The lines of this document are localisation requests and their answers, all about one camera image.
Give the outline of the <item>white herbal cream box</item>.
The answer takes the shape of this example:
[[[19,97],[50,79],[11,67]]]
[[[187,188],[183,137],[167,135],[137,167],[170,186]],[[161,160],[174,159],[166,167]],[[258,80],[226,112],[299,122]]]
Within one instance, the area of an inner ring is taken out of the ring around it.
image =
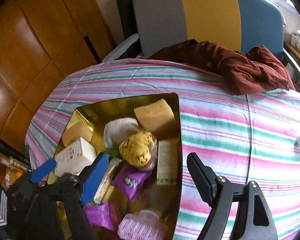
[[[83,168],[91,165],[96,157],[94,146],[80,137],[55,155],[57,163],[55,175],[61,177],[65,173],[70,173],[77,176]]]

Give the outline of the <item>purple snack packet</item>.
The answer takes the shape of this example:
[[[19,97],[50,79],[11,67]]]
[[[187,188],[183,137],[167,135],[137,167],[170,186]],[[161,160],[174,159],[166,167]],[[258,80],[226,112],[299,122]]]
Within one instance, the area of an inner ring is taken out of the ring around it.
[[[107,201],[99,206],[87,205],[84,210],[91,225],[101,226],[113,232],[117,231],[121,216],[114,202]]]
[[[118,187],[133,202],[139,195],[144,182],[151,176],[151,171],[140,171],[132,166],[125,166],[111,183]]]

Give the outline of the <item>white sock ball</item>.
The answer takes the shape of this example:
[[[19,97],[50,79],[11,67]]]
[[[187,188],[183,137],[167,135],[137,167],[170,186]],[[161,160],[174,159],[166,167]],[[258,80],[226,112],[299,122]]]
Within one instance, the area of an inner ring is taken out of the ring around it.
[[[103,142],[106,148],[119,147],[131,135],[139,133],[138,122],[134,118],[120,118],[106,124]]]

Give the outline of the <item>yellow patterned sock ball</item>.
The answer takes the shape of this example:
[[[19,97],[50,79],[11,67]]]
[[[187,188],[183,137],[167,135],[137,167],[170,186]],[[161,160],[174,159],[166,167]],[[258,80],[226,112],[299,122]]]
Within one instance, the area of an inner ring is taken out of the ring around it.
[[[120,144],[119,152],[129,165],[140,171],[152,171],[158,158],[157,139],[150,132],[136,133]]]

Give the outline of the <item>pink hair roller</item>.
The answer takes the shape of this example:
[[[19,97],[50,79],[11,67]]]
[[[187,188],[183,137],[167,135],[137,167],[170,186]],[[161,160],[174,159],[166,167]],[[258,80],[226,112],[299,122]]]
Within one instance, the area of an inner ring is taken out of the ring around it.
[[[164,239],[168,226],[152,210],[128,213],[118,226],[117,235],[121,239]]]

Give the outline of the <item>small green white box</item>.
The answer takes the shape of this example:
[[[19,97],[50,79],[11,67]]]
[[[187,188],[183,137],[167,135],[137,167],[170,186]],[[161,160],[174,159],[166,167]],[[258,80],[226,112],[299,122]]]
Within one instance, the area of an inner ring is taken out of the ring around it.
[[[178,175],[178,140],[167,139],[159,141],[157,184],[174,185]]]

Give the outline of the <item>gold metal tray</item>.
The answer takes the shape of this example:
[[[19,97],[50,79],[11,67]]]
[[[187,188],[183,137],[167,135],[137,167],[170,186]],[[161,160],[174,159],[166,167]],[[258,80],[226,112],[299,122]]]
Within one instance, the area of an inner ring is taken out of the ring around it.
[[[75,109],[55,152],[54,183],[106,159],[97,192],[84,203],[98,239],[172,239],[182,182],[179,99],[133,96]]]

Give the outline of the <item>striped bed sheet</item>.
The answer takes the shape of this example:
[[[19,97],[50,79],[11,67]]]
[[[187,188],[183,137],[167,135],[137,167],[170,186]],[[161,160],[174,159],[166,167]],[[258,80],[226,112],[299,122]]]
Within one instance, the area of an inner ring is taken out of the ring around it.
[[[26,133],[32,167],[53,157],[77,107],[128,96],[179,97],[184,155],[197,153],[230,181],[256,181],[279,239],[300,230],[300,93],[277,89],[232,96],[222,78],[185,64],[124,59],[67,76],[34,115]]]

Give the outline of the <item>wooden wardrobe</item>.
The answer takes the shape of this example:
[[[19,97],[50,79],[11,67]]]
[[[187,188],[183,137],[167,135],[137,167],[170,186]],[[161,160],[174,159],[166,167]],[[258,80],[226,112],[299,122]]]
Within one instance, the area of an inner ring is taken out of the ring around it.
[[[6,0],[0,8],[0,138],[22,151],[50,93],[113,47],[95,0]]]

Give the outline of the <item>dark red blanket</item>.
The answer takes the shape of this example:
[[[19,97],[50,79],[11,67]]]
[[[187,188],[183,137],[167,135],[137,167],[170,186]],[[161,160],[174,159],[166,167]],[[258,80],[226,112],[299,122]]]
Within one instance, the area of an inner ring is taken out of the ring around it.
[[[186,40],[162,48],[149,59],[185,63],[220,75],[235,95],[295,89],[285,66],[265,46],[241,53],[210,41]]]

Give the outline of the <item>wooden side table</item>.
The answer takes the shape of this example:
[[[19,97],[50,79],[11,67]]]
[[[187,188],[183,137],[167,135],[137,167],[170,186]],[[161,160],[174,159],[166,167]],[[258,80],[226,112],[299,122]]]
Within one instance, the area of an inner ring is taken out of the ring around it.
[[[298,51],[295,47],[288,44],[287,42],[284,42],[284,48],[286,49],[286,51],[288,51],[291,55],[293,55],[296,58],[296,61],[300,66],[300,51]]]

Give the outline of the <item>grey yellow blue headboard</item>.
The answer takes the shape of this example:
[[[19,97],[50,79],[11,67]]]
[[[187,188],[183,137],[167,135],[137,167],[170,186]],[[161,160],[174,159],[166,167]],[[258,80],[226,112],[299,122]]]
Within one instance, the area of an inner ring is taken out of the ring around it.
[[[264,45],[283,57],[283,20],[268,0],[133,0],[141,49],[149,57],[195,39],[247,53]]]

